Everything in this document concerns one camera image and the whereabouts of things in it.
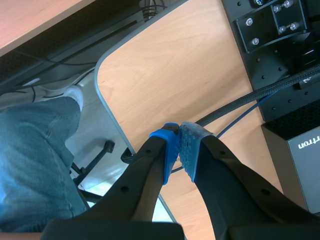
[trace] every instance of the screw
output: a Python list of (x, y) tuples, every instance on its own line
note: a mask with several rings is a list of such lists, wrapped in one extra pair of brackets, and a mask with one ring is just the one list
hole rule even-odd
[(292, 0), (285, 0), (284, 3), (281, 5), (281, 7), (287, 9), (287, 8), (290, 8), (292, 4), (294, 4)]
[(279, 27), (279, 33), (280, 33), (280, 34), (283, 34), (286, 30), (287, 30), (287, 27), (286, 27), (286, 26), (281, 26), (281, 27)]
[(251, 43), (252, 43), (253, 45), (258, 45), (258, 44), (259, 44), (259, 38), (254, 38), (254, 39), (252, 39)]
[(263, 0), (253, 0), (253, 2), (259, 6), (262, 6), (264, 4)]
[(280, 12), (281, 11), (281, 6), (280, 5), (275, 5), (275, 6), (273, 6), (273, 11), (275, 12), (275, 13), (278, 13), (278, 12)]
[(293, 22), (293, 23), (290, 24), (289, 28), (290, 28), (291, 31), (294, 31), (294, 30), (297, 30), (298, 27), (299, 27), (299, 23)]
[(254, 23), (254, 20), (253, 20), (252, 18), (248, 18), (248, 19), (245, 21), (245, 25), (247, 25), (247, 26), (251, 26), (253, 23)]

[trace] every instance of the blue cable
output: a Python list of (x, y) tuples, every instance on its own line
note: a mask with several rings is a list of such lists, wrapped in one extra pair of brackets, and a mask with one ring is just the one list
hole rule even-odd
[(267, 95), (263, 97), (260, 101), (258, 101), (255, 105), (250, 107), (247, 111), (242, 113), (239, 117), (236, 118), (233, 122), (231, 122), (225, 129), (223, 129), (216, 137), (220, 138), (226, 131), (228, 131), (230, 128), (232, 128), (237, 122), (239, 122), (241, 119), (243, 119), (246, 115), (248, 115), (253, 109), (263, 104), (265, 101), (267, 101), (269, 98), (271, 98), (275, 93), (272, 93), (270, 95)]

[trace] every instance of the black chair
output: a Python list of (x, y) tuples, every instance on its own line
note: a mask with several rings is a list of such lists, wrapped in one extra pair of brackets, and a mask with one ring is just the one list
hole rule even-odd
[(85, 177), (94, 169), (97, 163), (103, 158), (106, 153), (112, 153), (115, 148), (115, 143), (111, 140), (107, 140), (103, 146), (103, 149), (99, 154), (88, 164), (86, 167), (79, 168), (74, 162), (72, 163), (71, 168), (78, 174), (76, 178), (73, 179), (73, 182), (79, 192), (80, 197), (82, 198), (85, 206), (89, 209), (88, 202), (97, 203), (102, 196), (79, 189), (79, 185), (85, 179)]

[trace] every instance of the black mounting plate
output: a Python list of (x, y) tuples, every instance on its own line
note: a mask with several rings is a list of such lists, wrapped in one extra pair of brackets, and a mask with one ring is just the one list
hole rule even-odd
[[(306, 7), (307, 0), (293, 0), (294, 5), (301, 8), (302, 15), (293, 13), (299, 8), (293, 9), (292, 5), (291, 12), (288, 11), (290, 8), (283, 8), (278, 12), (282, 15), (278, 17), (279, 15), (273, 11), (273, 6), (281, 5), (284, 1), (264, 0), (262, 6), (257, 6), (254, 4), (255, 0), (222, 0), (253, 90), (307, 69), (318, 60), (316, 51), (313, 51), (313, 48), (309, 50), (306, 48), (306, 40), (310, 34), (310, 26), (306, 20), (310, 15)], [(253, 24), (244, 26), (248, 18), (253, 19)], [(293, 21), (295, 18), (300, 22), (299, 29), (296, 31), (287, 29), (283, 34), (277, 31), (282, 25), (281, 21)], [(246, 27), (254, 31), (248, 33)], [(257, 46), (250, 45), (252, 43), (249, 40), (253, 37), (253, 33), (262, 39)], [(266, 122), (272, 121), (320, 99), (318, 81), (320, 76), (315, 76), (312, 78), (313, 84), (310, 82), (304, 84), (301, 81), (300, 84), (280, 90), (260, 107), (263, 119)]]

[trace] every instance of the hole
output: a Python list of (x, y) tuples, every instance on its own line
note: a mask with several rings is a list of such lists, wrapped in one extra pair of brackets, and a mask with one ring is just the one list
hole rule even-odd
[(266, 196), (269, 196), (271, 194), (267, 189), (262, 189), (261, 193)]
[(122, 186), (122, 187), (120, 188), (120, 190), (121, 190), (121, 192), (123, 192), (123, 193), (129, 192), (129, 188), (128, 188), (127, 186)]

